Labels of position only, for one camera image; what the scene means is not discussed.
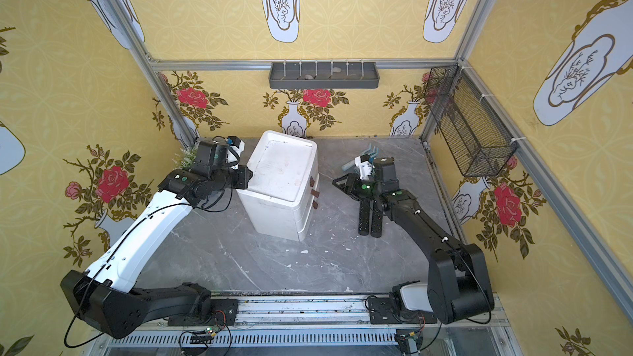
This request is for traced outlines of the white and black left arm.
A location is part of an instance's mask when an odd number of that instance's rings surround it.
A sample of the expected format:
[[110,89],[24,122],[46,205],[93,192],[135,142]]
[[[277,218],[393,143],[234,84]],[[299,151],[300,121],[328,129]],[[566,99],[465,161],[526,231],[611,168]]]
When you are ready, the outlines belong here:
[[212,195],[247,189],[253,173],[240,163],[244,148],[236,136],[200,141],[191,165],[166,176],[145,211],[102,257],[83,272],[64,276],[60,286],[74,319],[123,339],[149,321],[209,316],[210,292],[196,283],[154,289],[136,283],[166,236],[193,209]]

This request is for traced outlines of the white plastic drawer cabinet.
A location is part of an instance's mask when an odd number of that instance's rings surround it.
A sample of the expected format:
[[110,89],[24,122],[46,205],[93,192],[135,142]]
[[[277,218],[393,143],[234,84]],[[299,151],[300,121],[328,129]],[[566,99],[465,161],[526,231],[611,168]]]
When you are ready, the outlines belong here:
[[254,229],[303,242],[319,196],[317,144],[269,130],[259,139],[247,167],[253,176],[238,195]]

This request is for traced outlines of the black rhinestone microphone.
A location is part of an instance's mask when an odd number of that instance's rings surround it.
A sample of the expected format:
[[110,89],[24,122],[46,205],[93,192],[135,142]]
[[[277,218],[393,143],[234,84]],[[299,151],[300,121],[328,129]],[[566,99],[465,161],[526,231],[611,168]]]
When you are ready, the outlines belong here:
[[369,235],[371,228],[371,200],[361,199],[359,201],[359,229],[358,234],[361,236]]
[[370,222],[370,235],[375,238],[382,237],[383,214],[381,204],[373,201],[371,204],[372,214]]

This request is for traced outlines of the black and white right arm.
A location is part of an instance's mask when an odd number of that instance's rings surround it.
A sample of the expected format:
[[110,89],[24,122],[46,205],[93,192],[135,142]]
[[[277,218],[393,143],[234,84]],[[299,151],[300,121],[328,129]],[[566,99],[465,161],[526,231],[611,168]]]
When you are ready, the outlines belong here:
[[423,211],[417,198],[401,188],[393,158],[370,162],[362,156],[357,168],[332,184],[359,202],[359,234],[380,237],[382,221],[389,219],[409,235],[428,263],[424,282],[393,287],[396,315],[427,312],[450,324],[491,314],[495,301],[483,251],[451,236]]

